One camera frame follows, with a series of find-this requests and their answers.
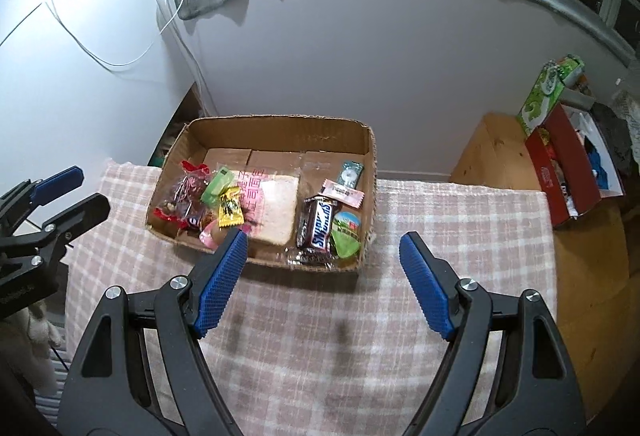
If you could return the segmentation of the pink egg snack pack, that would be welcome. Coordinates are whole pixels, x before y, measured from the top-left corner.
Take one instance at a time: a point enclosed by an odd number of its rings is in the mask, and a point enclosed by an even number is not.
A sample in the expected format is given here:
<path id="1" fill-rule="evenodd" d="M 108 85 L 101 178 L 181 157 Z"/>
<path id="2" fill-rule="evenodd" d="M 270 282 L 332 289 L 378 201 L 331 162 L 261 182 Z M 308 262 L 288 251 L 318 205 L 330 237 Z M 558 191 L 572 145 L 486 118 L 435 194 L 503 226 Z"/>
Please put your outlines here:
<path id="1" fill-rule="evenodd" d="M 221 227 L 218 221 L 214 219 L 204 227 L 198 235 L 198 239 L 207 250 L 216 250 L 224 242 L 231 230 L 232 227 Z"/>

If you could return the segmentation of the large Snickers bar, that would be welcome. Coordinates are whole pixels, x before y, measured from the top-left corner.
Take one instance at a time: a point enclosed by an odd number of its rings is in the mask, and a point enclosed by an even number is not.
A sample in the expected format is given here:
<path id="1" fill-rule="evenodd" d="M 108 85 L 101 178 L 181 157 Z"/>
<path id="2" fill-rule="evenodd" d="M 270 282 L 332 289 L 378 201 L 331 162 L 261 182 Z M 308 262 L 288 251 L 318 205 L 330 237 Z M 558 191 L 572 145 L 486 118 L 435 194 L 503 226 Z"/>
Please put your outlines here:
<path id="1" fill-rule="evenodd" d="M 322 195 L 304 200 L 296 231 L 296 247 L 329 253 L 331 227 L 337 203 Z"/>

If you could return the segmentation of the red open box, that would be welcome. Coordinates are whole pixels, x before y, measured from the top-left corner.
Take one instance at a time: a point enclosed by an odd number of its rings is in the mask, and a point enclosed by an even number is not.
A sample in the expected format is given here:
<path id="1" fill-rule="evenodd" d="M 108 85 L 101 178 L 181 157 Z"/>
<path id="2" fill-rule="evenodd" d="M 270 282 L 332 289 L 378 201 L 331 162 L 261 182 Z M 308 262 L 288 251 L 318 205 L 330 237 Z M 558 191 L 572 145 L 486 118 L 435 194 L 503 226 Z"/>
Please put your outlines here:
<path id="1" fill-rule="evenodd" d="M 554 227 L 579 219 L 604 199 L 625 194 L 608 145 L 585 110 L 555 105 L 528 134 L 525 146 Z"/>

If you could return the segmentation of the green blue egg snack pack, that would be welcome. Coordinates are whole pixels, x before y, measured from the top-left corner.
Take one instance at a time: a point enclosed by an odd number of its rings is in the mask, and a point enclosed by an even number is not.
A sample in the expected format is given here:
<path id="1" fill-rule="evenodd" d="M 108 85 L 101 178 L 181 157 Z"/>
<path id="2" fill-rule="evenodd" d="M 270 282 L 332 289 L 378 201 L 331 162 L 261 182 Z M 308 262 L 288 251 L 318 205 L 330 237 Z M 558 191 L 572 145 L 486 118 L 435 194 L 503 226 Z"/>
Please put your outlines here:
<path id="1" fill-rule="evenodd" d="M 359 217 L 349 211 L 337 212 L 332 221 L 331 238 L 340 259 L 347 260 L 356 255 L 361 247 Z"/>

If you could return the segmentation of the red brown snack bag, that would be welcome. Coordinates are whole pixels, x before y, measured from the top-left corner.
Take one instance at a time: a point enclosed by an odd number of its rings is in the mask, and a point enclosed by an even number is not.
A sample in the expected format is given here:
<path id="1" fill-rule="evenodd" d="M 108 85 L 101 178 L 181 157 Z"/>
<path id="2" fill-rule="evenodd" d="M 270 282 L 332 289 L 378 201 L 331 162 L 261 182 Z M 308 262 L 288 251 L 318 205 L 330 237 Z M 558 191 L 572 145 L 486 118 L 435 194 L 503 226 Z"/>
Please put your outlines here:
<path id="1" fill-rule="evenodd" d="M 181 175 L 163 192 L 162 200 L 153 209 L 153 216 L 182 230 L 200 231 L 208 212 L 202 194 L 210 182 L 206 164 L 183 160 Z"/>

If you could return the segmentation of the yellow candy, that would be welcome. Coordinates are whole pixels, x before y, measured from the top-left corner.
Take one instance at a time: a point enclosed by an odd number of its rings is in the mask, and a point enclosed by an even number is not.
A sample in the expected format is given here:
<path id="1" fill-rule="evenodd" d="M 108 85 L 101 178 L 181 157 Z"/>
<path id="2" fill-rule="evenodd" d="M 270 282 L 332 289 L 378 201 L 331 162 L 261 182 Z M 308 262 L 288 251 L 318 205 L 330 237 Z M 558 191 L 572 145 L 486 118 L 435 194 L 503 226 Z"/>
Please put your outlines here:
<path id="1" fill-rule="evenodd" d="M 218 225 L 220 228 L 237 227 L 244 223 L 241 188 L 231 186 L 218 198 Z"/>

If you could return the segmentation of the black white cookie packet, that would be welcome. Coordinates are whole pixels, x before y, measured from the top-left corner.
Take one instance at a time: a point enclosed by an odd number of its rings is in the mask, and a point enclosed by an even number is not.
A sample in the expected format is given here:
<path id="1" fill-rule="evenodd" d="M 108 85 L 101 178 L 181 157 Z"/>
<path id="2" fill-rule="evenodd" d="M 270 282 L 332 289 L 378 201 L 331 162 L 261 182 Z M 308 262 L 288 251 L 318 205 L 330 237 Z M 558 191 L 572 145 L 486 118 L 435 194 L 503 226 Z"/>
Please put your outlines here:
<path id="1" fill-rule="evenodd" d="M 335 263 L 335 256 L 331 252 L 316 249 L 287 247 L 284 254 L 290 265 L 332 268 Z"/>

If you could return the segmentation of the light green candy wrapper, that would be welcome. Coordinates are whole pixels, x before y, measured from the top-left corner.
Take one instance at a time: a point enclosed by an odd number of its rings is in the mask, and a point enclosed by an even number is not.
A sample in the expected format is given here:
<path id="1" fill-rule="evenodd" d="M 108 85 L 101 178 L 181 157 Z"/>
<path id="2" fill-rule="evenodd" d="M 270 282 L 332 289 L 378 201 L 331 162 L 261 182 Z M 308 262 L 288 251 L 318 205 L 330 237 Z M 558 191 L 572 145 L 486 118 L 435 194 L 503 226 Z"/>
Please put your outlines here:
<path id="1" fill-rule="evenodd" d="M 221 167 L 207 184 L 201 195 L 201 201 L 209 208 L 213 208 L 218 197 L 231 186 L 233 181 L 233 172 L 228 167 Z"/>

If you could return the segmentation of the clear green candy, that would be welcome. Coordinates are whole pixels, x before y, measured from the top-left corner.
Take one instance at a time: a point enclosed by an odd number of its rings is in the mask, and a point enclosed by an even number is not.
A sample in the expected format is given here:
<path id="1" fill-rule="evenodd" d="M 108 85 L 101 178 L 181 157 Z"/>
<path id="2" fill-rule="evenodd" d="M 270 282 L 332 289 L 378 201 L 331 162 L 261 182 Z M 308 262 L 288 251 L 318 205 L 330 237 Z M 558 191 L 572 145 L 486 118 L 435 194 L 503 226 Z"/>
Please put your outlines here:
<path id="1" fill-rule="evenodd" d="M 340 174 L 336 182 L 342 186 L 356 189 L 363 172 L 363 164 L 357 161 L 347 160 L 342 164 Z"/>

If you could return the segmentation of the wooden side table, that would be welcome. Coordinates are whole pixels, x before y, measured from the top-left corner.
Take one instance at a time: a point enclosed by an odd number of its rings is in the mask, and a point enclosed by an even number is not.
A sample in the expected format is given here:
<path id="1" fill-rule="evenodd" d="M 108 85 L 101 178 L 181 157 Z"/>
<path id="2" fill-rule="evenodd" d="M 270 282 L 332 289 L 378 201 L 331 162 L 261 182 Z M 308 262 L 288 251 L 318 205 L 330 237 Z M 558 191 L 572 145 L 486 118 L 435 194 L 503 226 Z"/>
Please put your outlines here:
<path id="1" fill-rule="evenodd" d="M 518 121 L 502 113 L 484 115 L 450 181 L 537 190 Z M 553 237 L 558 326 L 591 419 L 639 358 L 639 276 L 630 272 L 623 220 L 613 198 L 555 230 Z"/>

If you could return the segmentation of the green tissue box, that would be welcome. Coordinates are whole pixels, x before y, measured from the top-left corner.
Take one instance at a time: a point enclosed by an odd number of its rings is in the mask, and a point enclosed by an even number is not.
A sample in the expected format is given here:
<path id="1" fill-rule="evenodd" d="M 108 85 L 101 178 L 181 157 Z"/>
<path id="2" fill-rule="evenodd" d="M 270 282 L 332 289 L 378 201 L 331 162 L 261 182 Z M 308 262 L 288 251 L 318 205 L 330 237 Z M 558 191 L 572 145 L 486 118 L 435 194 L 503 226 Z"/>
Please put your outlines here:
<path id="1" fill-rule="evenodd" d="M 566 88 L 575 85 L 585 71 L 585 63 L 573 54 L 567 54 L 557 62 L 545 63 L 516 115 L 526 137 L 533 133 L 549 115 Z"/>

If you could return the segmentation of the brown cardboard box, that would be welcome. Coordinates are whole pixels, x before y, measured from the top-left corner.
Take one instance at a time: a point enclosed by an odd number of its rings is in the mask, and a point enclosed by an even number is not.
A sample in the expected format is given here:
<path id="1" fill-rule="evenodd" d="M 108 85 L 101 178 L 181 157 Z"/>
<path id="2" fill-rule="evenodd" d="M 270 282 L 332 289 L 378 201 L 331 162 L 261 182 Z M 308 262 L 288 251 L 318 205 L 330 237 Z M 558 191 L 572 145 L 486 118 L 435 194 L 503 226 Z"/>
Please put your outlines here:
<path id="1" fill-rule="evenodd" d="M 196 119 L 172 144 L 146 212 L 155 236 L 201 252 L 242 230 L 257 265 L 358 271 L 375 210 L 362 122 L 310 115 Z"/>

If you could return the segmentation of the packaged sliced bread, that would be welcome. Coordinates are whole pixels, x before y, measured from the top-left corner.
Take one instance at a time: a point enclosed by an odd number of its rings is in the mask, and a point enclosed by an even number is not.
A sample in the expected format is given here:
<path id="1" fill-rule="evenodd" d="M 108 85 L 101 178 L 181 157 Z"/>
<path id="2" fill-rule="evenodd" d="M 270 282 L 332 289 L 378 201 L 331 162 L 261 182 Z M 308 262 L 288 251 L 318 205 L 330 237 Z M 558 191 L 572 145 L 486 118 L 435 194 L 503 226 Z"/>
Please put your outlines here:
<path id="1" fill-rule="evenodd" d="M 244 213 L 242 230 L 267 245 L 286 245 L 293 234 L 299 177 L 262 169 L 236 173 Z"/>

